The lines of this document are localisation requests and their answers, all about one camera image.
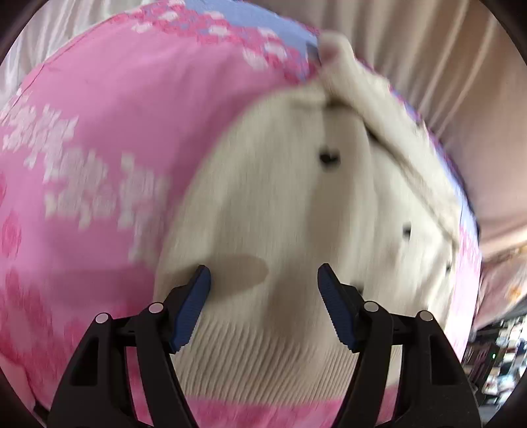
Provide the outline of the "cream knitted sweater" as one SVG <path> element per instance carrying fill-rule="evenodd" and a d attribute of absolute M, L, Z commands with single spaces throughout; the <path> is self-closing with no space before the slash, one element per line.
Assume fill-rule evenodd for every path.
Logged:
<path fill-rule="evenodd" d="M 321 69 L 237 118 L 179 206 L 155 275 L 164 298 L 199 265 L 212 286 L 173 358 L 201 399 L 298 404 L 345 393 L 356 357 L 317 287 L 329 264 L 391 312 L 452 311 L 461 205 L 426 127 L 341 35 Z"/>

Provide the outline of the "pink floral bed sheet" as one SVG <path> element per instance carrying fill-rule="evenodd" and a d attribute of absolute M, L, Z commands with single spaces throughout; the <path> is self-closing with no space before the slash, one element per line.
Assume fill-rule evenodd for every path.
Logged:
<path fill-rule="evenodd" d="M 356 356 L 322 263 L 462 354 L 481 261 L 423 121 L 342 35 L 234 1 L 129 6 L 1 111 L 1 367 L 49 408 L 101 312 L 132 316 L 198 264 L 212 290 L 172 361 L 203 427 L 327 427 Z"/>

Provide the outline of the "beige curtain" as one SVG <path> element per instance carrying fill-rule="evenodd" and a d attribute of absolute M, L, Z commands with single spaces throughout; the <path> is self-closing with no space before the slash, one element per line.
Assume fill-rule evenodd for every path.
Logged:
<path fill-rule="evenodd" d="M 426 127 L 461 205 L 459 244 L 476 226 L 516 236 L 525 210 L 484 207 L 474 163 L 497 171 L 483 97 L 509 114 L 523 68 L 478 2 L 110 1 L 3 93 L 2 265 L 154 267 L 223 134 L 321 67 L 319 29 L 349 35 Z"/>

